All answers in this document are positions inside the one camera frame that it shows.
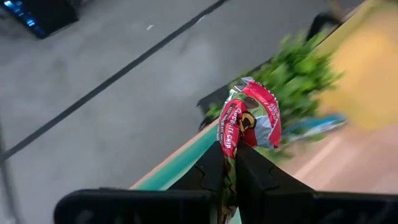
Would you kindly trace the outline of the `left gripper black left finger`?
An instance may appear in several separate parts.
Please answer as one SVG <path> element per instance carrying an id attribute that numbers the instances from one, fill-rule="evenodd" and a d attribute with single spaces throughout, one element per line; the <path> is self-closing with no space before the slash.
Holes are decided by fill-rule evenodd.
<path id="1" fill-rule="evenodd" d="M 76 190 L 57 202 L 53 222 L 219 223 L 223 171 L 223 151 L 214 142 L 167 190 Z"/>

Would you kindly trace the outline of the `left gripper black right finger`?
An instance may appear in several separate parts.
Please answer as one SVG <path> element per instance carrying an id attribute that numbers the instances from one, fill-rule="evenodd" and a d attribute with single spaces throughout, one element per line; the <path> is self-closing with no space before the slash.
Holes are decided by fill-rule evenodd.
<path id="1" fill-rule="evenodd" d="M 397 224 L 397 196 L 317 191 L 241 142 L 236 190 L 242 223 Z"/>

